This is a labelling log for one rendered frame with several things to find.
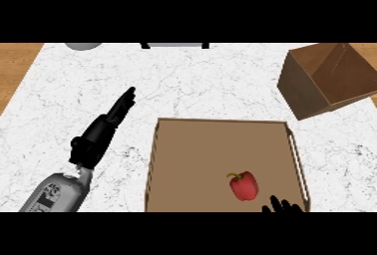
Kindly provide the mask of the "open brown cardboard box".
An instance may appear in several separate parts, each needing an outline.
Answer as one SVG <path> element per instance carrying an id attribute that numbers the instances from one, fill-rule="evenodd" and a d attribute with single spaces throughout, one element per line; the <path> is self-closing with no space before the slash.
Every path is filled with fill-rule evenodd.
<path id="1" fill-rule="evenodd" d="M 318 43 L 287 52 L 277 87 L 299 120 L 377 94 L 377 43 Z"/>

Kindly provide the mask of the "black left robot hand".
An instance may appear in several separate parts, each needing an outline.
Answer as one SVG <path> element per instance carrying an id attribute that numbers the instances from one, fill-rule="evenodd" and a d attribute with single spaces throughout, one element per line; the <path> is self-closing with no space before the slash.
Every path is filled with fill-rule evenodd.
<path id="1" fill-rule="evenodd" d="M 100 115 L 92 122 L 83 135 L 73 138 L 70 162 L 76 165 L 88 169 L 97 167 L 110 147 L 117 128 L 137 103 L 135 97 L 137 88 L 131 87 L 120 96 L 110 111 Z"/>

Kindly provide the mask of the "grey round object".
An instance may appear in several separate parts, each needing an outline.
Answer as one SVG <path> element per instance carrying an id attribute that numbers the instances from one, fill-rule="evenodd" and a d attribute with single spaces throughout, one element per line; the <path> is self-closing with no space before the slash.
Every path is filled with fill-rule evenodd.
<path id="1" fill-rule="evenodd" d="M 89 51 L 98 48 L 103 45 L 103 43 L 66 43 L 66 45 L 74 51 Z"/>

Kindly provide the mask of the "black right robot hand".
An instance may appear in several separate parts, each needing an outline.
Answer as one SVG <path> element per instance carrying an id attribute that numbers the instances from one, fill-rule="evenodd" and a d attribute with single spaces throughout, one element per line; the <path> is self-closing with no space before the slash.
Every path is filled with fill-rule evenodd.
<path id="1" fill-rule="evenodd" d="M 270 197 L 271 207 L 262 206 L 264 212 L 302 212 L 298 204 L 292 204 L 286 199 L 280 200 L 276 195 Z"/>

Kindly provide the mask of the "brown wooden tray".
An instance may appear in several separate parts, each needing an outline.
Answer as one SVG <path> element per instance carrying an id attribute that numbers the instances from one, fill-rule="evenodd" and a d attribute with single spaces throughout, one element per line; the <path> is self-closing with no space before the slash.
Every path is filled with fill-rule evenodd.
<path id="1" fill-rule="evenodd" d="M 246 171 L 259 187 L 250 201 L 239 200 L 230 187 L 234 176 Z M 252 212 L 271 203 L 271 197 L 311 209 L 287 123 L 160 119 L 145 210 Z"/>

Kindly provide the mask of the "pale grey appliance black legs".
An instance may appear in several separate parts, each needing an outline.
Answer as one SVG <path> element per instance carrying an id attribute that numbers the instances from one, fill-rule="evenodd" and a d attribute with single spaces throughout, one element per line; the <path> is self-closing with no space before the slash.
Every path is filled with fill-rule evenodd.
<path id="1" fill-rule="evenodd" d="M 156 47 L 200 47 L 209 49 L 209 43 L 141 43 L 142 49 L 151 49 Z"/>

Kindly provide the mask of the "red bell pepper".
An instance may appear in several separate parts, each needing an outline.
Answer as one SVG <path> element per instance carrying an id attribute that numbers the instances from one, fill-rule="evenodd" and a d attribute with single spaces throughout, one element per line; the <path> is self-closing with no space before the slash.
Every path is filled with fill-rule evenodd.
<path id="1" fill-rule="evenodd" d="M 243 173 L 230 173 L 230 187 L 240 201 L 253 200 L 259 192 L 259 186 L 253 174 L 246 171 Z"/>

